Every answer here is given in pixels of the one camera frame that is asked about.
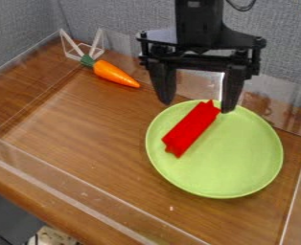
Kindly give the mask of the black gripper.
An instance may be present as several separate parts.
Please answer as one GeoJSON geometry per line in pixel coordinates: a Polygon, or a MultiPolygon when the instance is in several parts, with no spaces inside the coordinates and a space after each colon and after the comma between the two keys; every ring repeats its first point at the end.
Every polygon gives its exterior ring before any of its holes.
{"type": "Polygon", "coordinates": [[[136,35],[140,43],[140,64],[148,68],[159,101],[169,105],[176,93],[176,69],[226,72],[223,79],[222,112],[234,110],[244,80],[256,76],[260,50],[266,39],[222,26],[211,44],[199,34],[188,33],[191,42],[180,39],[175,28],[143,31],[136,35]]]}

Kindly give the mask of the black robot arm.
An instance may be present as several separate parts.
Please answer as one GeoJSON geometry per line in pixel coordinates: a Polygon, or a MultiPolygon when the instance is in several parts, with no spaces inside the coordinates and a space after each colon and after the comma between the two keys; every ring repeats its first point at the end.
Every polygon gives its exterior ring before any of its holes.
{"type": "Polygon", "coordinates": [[[175,0],[175,27],[136,35],[140,64],[164,104],[175,97],[179,69],[224,74],[224,113],[235,109],[244,81],[259,74],[266,39],[239,33],[224,24],[228,3],[230,0],[175,0]]]}

